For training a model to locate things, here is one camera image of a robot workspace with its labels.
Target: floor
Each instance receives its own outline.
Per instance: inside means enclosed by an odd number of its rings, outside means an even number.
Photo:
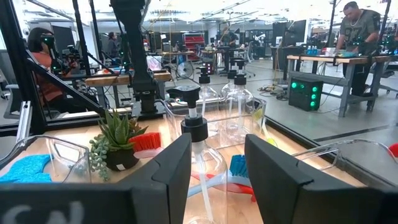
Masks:
[[[311,69],[312,64],[305,62],[303,70],[309,72]],[[342,66],[337,69],[336,67],[327,66],[325,73],[342,77],[342,69]],[[373,112],[366,112],[366,102],[362,102],[349,106],[346,117],[339,118],[337,109],[340,107],[340,99],[337,98],[323,95],[320,109],[316,112],[306,112],[289,106],[287,101],[277,100],[276,97],[267,93],[263,96],[260,95],[261,92],[257,90],[258,88],[270,85],[275,78],[282,77],[281,72],[272,70],[272,62],[270,60],[255,61],[246,66],[246,70],[256,74],[256,76],[248,76],[246,88],[255,97],[263,98],[267,101],[266,114],[309,139],[313,139],[320,144],[345,139],[369,139],[387,146],[398,142],[398,99],[396,99],[396,93],[390,92],[387,94],[385,90],[380,90]],[[193,79],[198,81],[198,75],[195,75]],[[372,75],[370,74],[367,83],[370,84],[371,80]],[[220,92],[227,82],[226,77],[211,76],[211,87],[217,92]],[[166,89],[173,88],[175,85],[191,85],[192,83],[191,80],[176,80],[166,83]],[[398,88],[398,73],[388,79],[382,79],[382,84]],[[118,86],[118,91],[120,98],[129,97],[127,86]],[[341,93],[342,88],[324,85],[323,91],[338,94]],[[109,88],[106,95],[110,105],[114,106],[113,89]],[[0,124],[15,123],[16,120],[3,119],[2,114],[6,105],[7,101],[0,99]],[[0,138],[0,142],[3,144],[3,142],[10,143],[14,142],[14,140]]]

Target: potted plant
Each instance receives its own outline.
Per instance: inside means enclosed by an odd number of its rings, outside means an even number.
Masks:
[[[109,180],[106,168],[114,171],[122,171],[134,167],[139,161],[133,156],[133,142],[128,140],[134,136],[144,134],[146,128],[142,129],[137,119],[128,120],[127,115],[123,119],[117,111],[111,116],[105,111],[106,123],[99,122],[101,134],[90,141],[91,171],[99,171],[99,176],[105,181]]]

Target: orange shirt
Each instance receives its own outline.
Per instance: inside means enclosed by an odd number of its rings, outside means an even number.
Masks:
[[[33,52],[33,56],[36,58],[36,60],[43,65],[46,68],[51,67],[51,57],[50,55],[44,53],[44,52]],[[40,102],[43,105],[43,95],[46,101],[51,101],[57,96],[62,95],[61,89],[56,87],[55,85],[51,84],[49,81],[41,77],[40,75],[35,76],[36,83],[40,87],[39,90],[39,96],[40,96]]]

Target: scrub brush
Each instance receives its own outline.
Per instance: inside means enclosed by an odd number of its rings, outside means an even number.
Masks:
[[[140,134],[129,139],[129,142],[134,143],[132,149],[134,151],[134,157],[137,159],[155,157],[163,151],[160,133]]]
[[[199,174],[192,174],[192,176],[196,179],[199,179]],[[222,187],[222,183],[224,181],[223,179],[225,178],[225,176],[223,176],[222,174],[207,174],[206,177],[207,188],[214,187],[216,189]],[[248,177],[248,171],[246,169],[246,159],[244,158],[244,155],[234,155],[231,158],[231,165],[228,171],[227,182],[227,191],[252,195],[251,201],[256,201],[256,198],[254,197],[254,191],[251,187]],[[188,197],[193,196],[199,192],[201,192],[200,185],[190,187],[188,190]]]

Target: fan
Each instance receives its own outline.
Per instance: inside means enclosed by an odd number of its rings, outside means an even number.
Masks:
[[[177,57],[177,73],[176,76],[180,78],[189,78],[193,74],[193,66],[191,62],[184,62],[182,55]]]

